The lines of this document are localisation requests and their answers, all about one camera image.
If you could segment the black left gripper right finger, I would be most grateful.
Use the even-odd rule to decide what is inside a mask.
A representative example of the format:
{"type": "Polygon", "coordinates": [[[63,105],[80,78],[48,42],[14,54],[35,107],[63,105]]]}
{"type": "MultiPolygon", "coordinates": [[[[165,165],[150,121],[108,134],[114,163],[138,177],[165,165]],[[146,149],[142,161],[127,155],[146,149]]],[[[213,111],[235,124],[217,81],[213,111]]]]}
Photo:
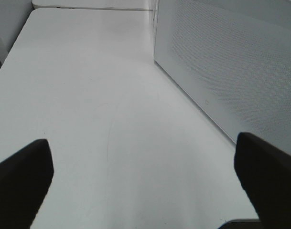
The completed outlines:
{"type": "Polygon", "coordinates": [[[239,133],[234,169],[265,229],[291,229],[291,156],[239,133]]]}

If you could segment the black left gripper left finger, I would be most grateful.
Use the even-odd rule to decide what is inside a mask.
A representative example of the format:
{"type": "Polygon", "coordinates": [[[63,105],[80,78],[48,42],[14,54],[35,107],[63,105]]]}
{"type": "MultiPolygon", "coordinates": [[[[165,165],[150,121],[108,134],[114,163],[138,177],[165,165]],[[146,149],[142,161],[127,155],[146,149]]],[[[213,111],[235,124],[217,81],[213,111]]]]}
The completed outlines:
{"type": "Polygon", "coordinates": [[[29,229],[53,176],[46,139],[37,139],[0,162],[0,229],[29,229]]]}

